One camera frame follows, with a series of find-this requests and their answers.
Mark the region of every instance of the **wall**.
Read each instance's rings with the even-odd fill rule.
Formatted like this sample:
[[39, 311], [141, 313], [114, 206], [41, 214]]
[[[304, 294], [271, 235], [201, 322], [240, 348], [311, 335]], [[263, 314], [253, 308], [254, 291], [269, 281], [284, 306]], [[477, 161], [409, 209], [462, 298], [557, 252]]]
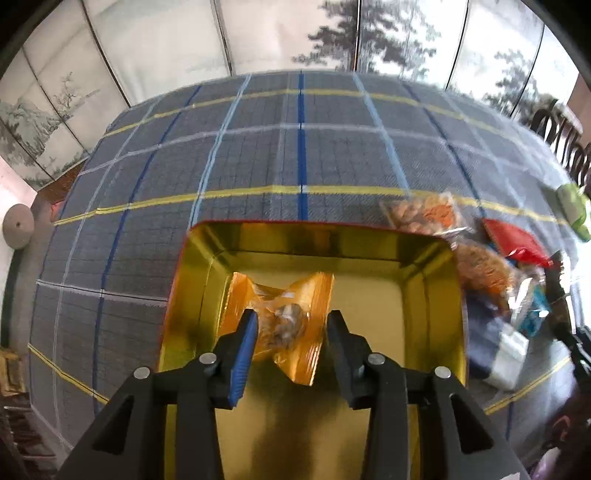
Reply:
[[[0, 157], [0, 228], [8, 209], [16, 203], [24, 203], [28, 207], [33, 204], [36, 196], [33, 190], [18, 174]], [[4, 289], [8, 269], [14, 250], [4, 241], [0, 233], [0, 299], [4, 298]]]
[[520, 0], [361, 6], [357, 39], [358, 0], [63, 0], [0, 79], [0, 155], [39, 190], [87, 158], [129, 105], [237, 74], [398, 76], [524, 123], [544, 99], [566, 101], [576, 81], [564, 48]]
[[579, 143], [586, 147], [591, 142], [591, 90], [589, 90], [581, 75], [574, 84], [568, 106], [583, 125], [583, 135]]

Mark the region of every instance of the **blue stripe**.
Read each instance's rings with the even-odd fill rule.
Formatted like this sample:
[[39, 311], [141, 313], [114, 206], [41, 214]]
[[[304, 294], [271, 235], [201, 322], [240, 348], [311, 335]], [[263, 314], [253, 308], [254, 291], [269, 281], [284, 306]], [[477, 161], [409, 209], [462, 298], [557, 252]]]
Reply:
[[402, 168], [402, 164], [400, 163], [400, 158], [398, 153], [396, 152], [396, 148], [394, 147], [394, 142], [392, 141], [392, 137], [388, 135], [386, 129], [384, 127], [384, 123], [379, 116], [378, 111], [375, 108], [374, 101], [371, 99], [365, 87], [363, 86], [363, 82], [359, 78], [359, 76], [354, 73], [353, 80], [355, 81], [355, 85], [357, 85], [357, 89], [363, 95], [363, 102], [367, 107], [369, 114], [371, 115], [372, 120], [374, 121], [374, 125], [379, 129], [379, 134], [382, 137], [382, 141], [386, 146], [386, 153], [388, 154], [388, 159], [390, 161], [390, 165], [392, 165], [392, 170], [394, 171], [394, 175], [396, 175], [396, 180], [398, 180], [398, 186], [403, 188], [407, 191], [407, 195], [410, 196], [410, 187], [408, 186], [408, 180], [406, 175], [404, 174], [404, 169]]
[[[195, 89], [195, 91], [193, 92], [193, 94], [185, 102], [184, 106], [187, 106], [191, 103], [191, 101], [193, 100], [195, 95], [197, 95], [197, 93], [199, 92], [200, 89], [201, 89], [201, 85], [198, 85], [197, 88]], [[168, 133], [172, 130], [174, 124], [177, 122], [181, 113], [182, 112], [179, 112], [174, 116], [173, 121], [170, 122], [170, 125], [164, 131], [162, 137], [160, 138], [160, 140], [158, 142], [159, 144], [164, 142], [164, 140], [168, 136]], [[142, 183], [142, 180], [144, 179], [146, 172], [148, 171], [148, 168], [149, 168], [150, 164], [152, 163], [152, 159], [156, 156], [156, 153], [158, 153], [158, 150], [154, 150], [150, 154], [150, 156], [148, 157], [148, 160], [146, 161], [146, 163], [144, 164], [144, 168], [142, 169], [141, 173], [139, 174], [138, 179], [135, 182], [134, 189], [132, 190], [131, 195], [129, 196], [128, 203], [132, 203], [135, 200], [135, 196], [138, 193], [138, 190], [139, 190], [139, 187]], [[106, 286], [107, 275], [109, 274], [109, 272], [111, 270], [111, 264], [113, 263], [113, 259], [115, 257], [115, 251], [117, 250], [117, 244], [119, 243], [119, 238], [121, 237], [121, 232], [123, 231], [123, 227], [125, 225], [125, 220], [127, 219], [128, 213], [129, 213], [129, 210], [125, 210], [123, 212], [123, 215], [121, 215], [121, 220], [119, 221], [119, 226], [117, 227], [117, 233], [115, 234], [115, 239], [113, 240], [113, 244], [111, 245], [111, 251], [109, 252], [109, 257], [107, 258], [107, 263], [105, 265], [105, 269], [103, 270], [103, 275], [100, 279], [100, 287], [102, 289], [104, 289]]]
[[515, 408], [515, 402], [509, 403], [507, 409], [507, 428], [505, 430], [505, 440], [508, 442], [511, 436], [511, 427], [513, 426], [513, 409]]
[[[403, 83], [401, 83], [401, 85], [404, 87], [404, 89], [406, 89], [406, 91], [412, 97], [413, 100], [417, 101], [418, 103], [421, 103], [421, 100], [419, 100], [419, 98], [414, 94], [414, 92], [410, 88], [406, 87], [406, 85]], [[425, 112], [425, 114], [427, 115], [427, 117], [429, 118], [429, 121], [431, 122], [432, 126], [435, 127], [435, 129], [437, 130], [439, 135], [441, 135], [441, 138], [445, 140], [447, 149], [452, 154], [452, 157], [456, 161], [456, 165], [458, 166], [458, 168], [460, 168], [460, 170], [462, 171], [462, 174], [464, 175], [464, 178], [466, 179], [466, 182], [468, 183], [468, 186], [470, 187], [470, 190], [472, 191], [472, 195], [474, 195], [474, 198], [478, 201], [478, 210], [480, 211], [480, 215], [482, 217], [486, 217], [486, 213], [484, 211], [484, 208], [482, 207], [482, 205], [480, 203], [481, 202], [480, 195], [478, 195], [478, 191], [476, 190], [476, 187], [472, 183], [472, 178], [471, 178], [470, 174], [468, 173], [468, 170], [466, 169], [464, 162], [460, 158], [460, 155], [458, 155], [456, 148], [453, 145], [451, 145], [447, 135], [443, 132], [441, 126], [435, 120], [435, 118], [431, 114], [431, 112], [429, 112], [429, 110], [427, 110], [425, 107], [422, 107], [422, 109]]]
[[[195, 91], [193, 92], [193, 94], [185, 102], [185, 104], [184, 104], [185, 107], [187, 105], [191, 104], [191, 102], [193, 101], [193, 98], [195, 97], [195, 95], [197, 95], [197, 93], [199, 92], [200, 89], [201, 89], [201, 85], [198, 85], [197, 88], [195, 89]], [[166, 139], [166, 137], [168, 136], [168, 134], [172, 130], [174, 124], [177, 122], [181, 113], [182, 112], [177, 113], [175, 115], [173, 121], [170, 122], [170, 125], [164, 131], [162, 137], [160, 138], [160, 141], [158, 142], [159, 144], [164, 142], [164, 140]], [[150, 164], [152, 163], [152, 159], [155, 157], [157, 152], [158, 152], [158, 150], [154, 150], [151, 153], [151, 155], [148, 157], [148, 160], [146, 160], [146, 163], [144, 164], [144, 168], [142, 169], [142, 172], [139, 174], [138, 179], [135, 182], [134, 189], [132, 190], [131, 195], [129, 195], [128, 203], [132, 203], [134, 201], [135, 196], [138, 193], [139, 186], [141, 185], [142, 180], [144, 179], [146, 172], [148, 171], [148, 168], [149, 168]], [[123, 212], [123, 214], [121, 215], [121, 219], [119, 220], [119, 226], [117, 227], [117, 232], [115, 233], [115, 238], [113, 239], [113, 244], [111, 245], [111, 251], [109, 252], [109, 257], [107, 258], [107, 263], [105, 265], [105, 269], [103, 270], [103, 274], [100, 278], [100, 288], [102, 290], [104, 290], [106, 287], [107, 276], [109, 275], [109, 272], [111, 270], [111, 265], [113, 264], [113, 259], [115, 257], [115, 251], [117, 250], [117, 245], [119, 244], [119, 239], [121, 238], [121, 232], [123, 231], [123, 227], [125, 225], [125, 221], [127, 219], [128, 213], [129, 213], [129, 210], [125, 210]], [[92, 354], [92, 388], [94, 388], [95, 390], [96, 390], [96, 370], [98, 367], [98, 342], [99, 342], [99, 333], [100, 333], [100, 323], [101, 323], [101, 319], [102, 319], [102, 310], [103, 310], [103, 298], [101, 297], [99, 300], [99, 305], [96, 309], [95, 338], [94, 338], [94, 345], [93, 345], [94, 351]], [[94, 406], [95, 406], [95, 415], [96, 415], [98, 413], [98, 403], [97, 403], [96, 399], [94, 399]]]
[[189, 215], [189, 225], [187, 225], [187, 230], [189, 230], [197, 222], [197, 218], [199, 217], [199, 210], [201, 208], [201, 203], [203, 202], [203, 194], [207, 190], [207, 184], [209, 183], [209, 176], [211, 175], [212, 170], [213, 170], [213, 165], [216, 162], [217, 151], [219, 150], [220, 145], [222, 144], [222, 138], [223, 138], [224, 134], [226, 133], [226, 130], [228, 130], [228, 125], [230, 125], [230, 122], [232, 121], [232, 118], [234, 117], [234, 113], [236, 112], [236, 107], [238, 106], [238, 103], [240, 102], [240, 99], [242, 98], [242, 94], [244, 93], [244, 90], [246, 90], [246, 87], [248, 86], [248, 82], [251, 81], [251, 77], [252, 77], [252, 75], [250, 75], [250, 74], [246, 75], [244, 82], [242, 82], [242, 85], [238, 89], [238, 93], [236, 94], [236, 98], [234, 99], [234, 101], [230, 105], [230, 108], [228, 109], [228, 112], [226, 113], [226, 118], [224, 118], [224, 120], [222, 122], [222, 126], [220, 127], [220, 130], [217, 132], [216, 139], [213, 142], [212, 149], [209, 151], [209, 154], [207, 155], [207, 163], [205, 164], [205, 169], [203, 170], [203, 174], [201, 175], [201, 179], [199, 180], [199, 187], [197, 188], [197, 197], [195, 198], [195, 201], [193, 202], [193, 205], [191, 207], [191, 214]]
[[306, 132], [302, 124], [306, 123], [306, 114], [304, 110], [304, 72], [300, 70], [298, 79], [298, 88], [300, 93], [297, 97], [297, 120], [300, 128], [297, 131], [297, 181], [300, 184], [300, 194], [298, 195], [298, 220], [308, 219], [308, 194], [304, 192], [304, 186], [308, 183], [308, 172], [306, 169]]
[[[97, 381], [97, 365], [99, 364], [99, 334], [100, 334], [100, 317], [103, 311], [104, 298], [99, 298], [99, 304], [96, 308], [96, 320], [95, 320], [95, 338], [92, 345], [92, 389], [98, 392], [98, 381]], [[95, 412], [95, 417], [100, 412], [99, 401], [96, 397], [92, 397], [92, 408]]]

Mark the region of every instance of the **white stripe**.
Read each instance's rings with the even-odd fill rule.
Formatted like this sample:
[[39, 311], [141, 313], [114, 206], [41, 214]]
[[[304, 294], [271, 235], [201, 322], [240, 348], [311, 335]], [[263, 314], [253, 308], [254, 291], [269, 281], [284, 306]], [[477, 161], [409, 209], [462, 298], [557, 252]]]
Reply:
[[37, 280], [37, 285], [41, 287], [51, 288], [53, 290], [63, 290], [78, 295], [85, 295], [88, 297], [104, 298], [107, 300], [124, 301], [127, 303], [137, 303], [148, 306], [166, 306], [168, 300], [165, 297], [153, 297], [148, 295], [133, 295], [127, 293], [119, 293], [109, 290], [97, 290], [94, 288], [78, 287], [76, 285], [60, 284], [55, 282], [48, 282], [44, 280]]
[[449, 95], [446, 92], [442, 92], [441, 93], [441, 97], [447, 102], [447, 104], [456, 113], [458, 113], [462, 117], [462, 119], [464, 120], [464, 122], [466, 123], [466, 125], [468, 127], [468, 130], [472, 133], [472, 135], [474, 135], [474, 138], [476, 138], [476, 141], [480, 144], [480, 146], [482, 147], [482, 149], [488, 154], [489, 158], [494, 163], [498, 174], [501, 176], [502, 179], [505, 179], [505, 187], [509, 191], [510, 195], [515, 199], [515, 201], [517, 203], [517, 207], [520, 208], [520, 209], [523, 209], [524, 208], [524, 202], [523, 202], [523, 200], [517, 194], [517, 191], [515, 191], [515, 189], [513, 188], [513, 185], [511, 185], [511, 181], [510, 181], [509, 178], [507, 178], [507, 175], [506, 175], [505, 171], [503, 170], [503, 167], [502, 167], [501, 163], [497, 160], [496, 156], [494, 155], [494, 153], [492, 152], [492, 150], [489, 148], [489, 146], [487, 145], [487, 143], [482, 139], [482, 137], [480, 136], [480, 134], [476, 131], [476, 128], [470, 122], [466, 122], [465, 119], [467, 118], [467, 116], [464, 114], [464, 112], [462, 112], [457, 107], [457, 105], [453, 101], [453, 99], [450, 98]]
[[[154, 103], [152, 103], [152, 105], [150, 106], [150, 108], [148, 108], [148, 111], [145, 113], [144, 118], [147, 118], [150, 113], [152, 113], [152, 110], [154, 109], [154, 107], [156, 107], [156, 105], [158, 105], [158, 102], [162, 99], [163, 97], [158, 97], [156, 98], [156, 100], [154, 101]], [[123, 144], [121, 145], [121, 147], [119, 148], [119, 151], [117, 152], [117, 155], [115, 155], [115, 157], [118, 157], [121, 152], [123, 152], [124, 148], [127, 146], [127, 144], [129, 143], [129, 141], [131, 140], [131, 138], [134, 136], [134, 134], [137, 132], [139, 126], [141, 125], [141, 123], [139, 123], [138, 125], [135, 126], [135, 128], [131, 131], [131, 133], [129, 134], [129, 136], [127, 137], [127, 139], [123, 142]], [[92, 207], [92, 204], [94, 203], [96, 196], [99, 193], [100, 188], [102, 187], [105, 178], [107, 176], [107, 174], [110, 172], [111, 167], [114, 164], [109, 165], [105, 172], [103, 173], [103, 177], [101, 178], [99, 184], [96, 187], [95, 192], [92, 194], [92, 197], [90, 198], [90, 200], [88, 201], [88, 205], [86, 206], [86, 211], [85, 214], [87, 214], [88, 212], [90, 212], [90, 208]], [[70, 263], [72, 261], [72, 256], [74, 255], [74, 250], [76, 249], [76, 244], [78, 243], [78, 239], [80, 238], [80, 232], [82, 231], [82, 227], [84, 226], [86, 217], [83, 217], [82, 220], [80, 221], [80, 225], [78, 226], [78, 230], [76, 231], [76, 236], [74, 237], [74, 242], [72, 243], [72, 248], [70, 248], [70, 253], [68, 255], [68, 260], [66, 261], [66, 267], [64, 269], [64, 275], [61, 279], [61, 283], [64, 284], [66, 282], [66, 277], [70, 271]], [[51, 353], [51, 360], [53, 361], [53, 363], [56, 363], [57, 360], [57, 332], [59, 330], [59, 325], [60, 325], [60, 313], [61, 313], [61, 300], [63, 297], [63, 290], [60, 290], [60, 294], [57, 298], [57, 310], [56, 310], [56, 318], [55, 321], [53, 323], [53, 351]], [[61, 422], [60, 422], [60, 414], [57, 410], [57, 374], [56, 374], [56, 370], [53, 370], [53, 405], [56, 411], [56, 427], [57, 430], [59, 432], [61, 432]]]
[[52, 432], [52, 434], [55, 435], [59, 439], [59, 441], [61, 442], [61, 444], [63, 446], [68, 447], [70, 450], [73, 450], [74, 449], [74, 447], [70, 444], [70, 442], [68, 442], [63, 436], [61, 436], [60, 432], [58, 432], [51, 425], [51, 423], [49, 423], [47, 421], [47, 419], [43, 415], [41, 415], [41, 412], [39, 412], [39, 410], [37, 410], [37, 408], [35, 407], [35, 405], [31, 404], [31, 410], [37, 416], [37, 418], [43, 422], [43, 425], [45, 425], [49, 429], [49, 431]]
[[207, 158], [207, 163], [205, 165], [205, 169], [203, 171], [203, 174], [201, 175], [201, 179], [199, 180], [199, 188], [197, 189], [197, 198], [195, 198], [193, 206], [191, 207], [191, 215], [189, 216], [189, 225], [187, 227], [187, 230], [190, 229], [194, 225], [195, 221], [197, 221], [197, 217], [199, 216], [199, 209], [201, 208], [201, 203], [203, 201], [203, 194], [207, 190], [207, 183], [209, 182], [209, 176], [211, 175], [213, 165], [216, 161], [217, 151], [220, 148], [220, 145], [222, 143], [222, 138], [223, 138], [224, 134], [226, 133], [226, 130], [228, 130], [228, 125], [230, 124], [230, 122], [232, 121], [232, 118], [234, 117], [234, 113], [236, 112], [236, 107], [238, 106], [238, 103], [240, 102], [240, 99], [242, 98], [242, 94], [244, 93], [244, 90], [246, 90], [246, 87], [248, 86], [248, 82], [250, 82], [251, 77], [252, 77], [251, 74], [246, 75], [244, 82], [242, 82], [242, 85], [240, 86], [240, 89], [238, 90], [238, 93], [236, 94], [236, 98], [233, 100], [230, 108], [228, 109], [228, 112], [226, 114], [226, 118], [224, 119], [222, 126], [220, 127], [220, 130], [217, 133], [217, 137], [216, 137], [215, 142], [213, 143], [213, 147], [209, 151], [209, 155]]
[[392, 170], [394, 171], [394, 175], [396, 175], [396, 179], [398, 180], [398, 185], [406, 190], [410, 194], [410, 187], [408, 186], [408, 180], [404, 173], [404, 169], [400, 164], [400, 158], [398, 158], [398, 153], [396, 153], [396, 148], [394, 148], [394, 142], [392, 138], [386, 132], [384, 127], [384, 123], [382, 119], [379, 117], [379, 113], [375, 108], [374, 101], [371, 99], [365, 87], [363, 86], [363, 82], [360, 80], [359, 76], [354, 73], [353, 80], [355, 81], [355, 85], [357, 85], [358, 90], [363, 95], [363, 102], [367, 107], [371, 118], [374, 121], [375, 126], [378, 128], [378, 131], [382, 137], [384, 145], [386, 146], [386, 153], [388, 154], [388, 159], [390, 160], [390, 165], [392, 165]]

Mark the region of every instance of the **snack packet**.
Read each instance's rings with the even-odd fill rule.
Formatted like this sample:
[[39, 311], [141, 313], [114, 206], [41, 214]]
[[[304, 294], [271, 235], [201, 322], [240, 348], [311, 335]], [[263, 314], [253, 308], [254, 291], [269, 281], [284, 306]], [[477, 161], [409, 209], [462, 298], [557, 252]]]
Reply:
[[390, 225], [402, 232], [445, 235], [468, 230], [450, 192], [381, 202]]
[[552, 260], [530, 233], [518, 226], [492, 218], [483, 218], [482, 224], [503, 257], [544, 268], [552, 266]]
[[523, 276], [515, 267], [492, 248], [471, 240], [458, 237], [452, 248], [463, 288], [486, 293], [503, 314], [518, 307]]
[[333, 283], [333, 275], [319, 272], [282, 290], [234, 272], [218, 336], [234, 332], [244, 310], [254, 310], [258, 338], [253, 361], [272, 357], [292, 382], [312, 385]]

